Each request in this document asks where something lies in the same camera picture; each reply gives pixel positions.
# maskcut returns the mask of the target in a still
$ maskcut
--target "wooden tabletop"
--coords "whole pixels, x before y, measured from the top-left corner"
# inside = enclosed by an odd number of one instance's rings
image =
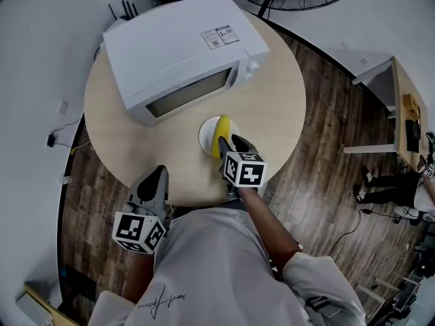
[[[228,115],[241,136],[268,162],[269,180],[292,154],[305,119],[305,86],[298,63],[282,38],[246,12],[270,54],[251,81],[216,94],[159,122],[144,126],[127,114],[105,50],[86,84],[84,111],[92,145],[107,169],[130,184],[148,168],[169,171],[169,204],[199,206],[226,199],[220,161],[200,147],[198,132],[210,117]]]
[[[413,81],[395,57],[392,58],[391,65],[394,76],[394,92],[396,94],[396,151],[405,163],[413,170],[418,171],[417,165],[420,161],[420,155],[426,158],[429,151],[428,140],[426,139],[426,132],[428,131],[428,110]],[[408,93],[414,96],[420,108],[421,137],[419,153],[411,152],[407,149],[405,121],[413,119],[403,104],[403,96]]]

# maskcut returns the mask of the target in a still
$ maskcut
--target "white t-shirt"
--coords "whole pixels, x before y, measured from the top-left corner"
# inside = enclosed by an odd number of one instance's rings
[[[435,187],[435,177],[430,179],[430,183]],[[435,211],[435,204],[430,199],[429,193],[423,181],[419,182],[417,191],[414,196],[414,207],[424,213],[429,213],[430,211]]]
[[[248,213],[192,211],[172,221],[147,291],[112,325],[312,325],[304,301],[313,296],[330,298],[365,325],[360,301],[330,257],[297,253],[283,279],[274,279]]]

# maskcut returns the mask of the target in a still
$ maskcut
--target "sticker label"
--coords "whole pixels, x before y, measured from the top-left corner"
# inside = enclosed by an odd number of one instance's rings
[[[237,35],[232,31],[230,26],[221,26],[220,28],[205,31],[201,33],[207,45],[209,45],[211,50],[215,48],[228,45],[239,40]]]

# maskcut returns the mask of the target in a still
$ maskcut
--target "power adapter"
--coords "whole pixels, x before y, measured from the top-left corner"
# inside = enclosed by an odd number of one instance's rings
[[[56,142],[56,137],[55,137],[55,136],[53,135],[53,133],[52,133],[52,134],[50,134],[50,135],[48,136],[48,139],[47,139],[47,146],[48,146],[48,147],[53,147],[55,142]]]

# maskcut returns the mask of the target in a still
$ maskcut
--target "microwave knob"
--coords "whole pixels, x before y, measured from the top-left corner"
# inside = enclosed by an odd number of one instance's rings
[[[246,68],[246,69],[247,69],[247,71],[248,71],[249,73],[251,73],[251,72],[257,70],[259,67],[260,67],[260,65],[258,65],[257,62],[253,62],[252,60],[250,60],[250,61],[248,62],[248,64],[247,64],[247,68]]]

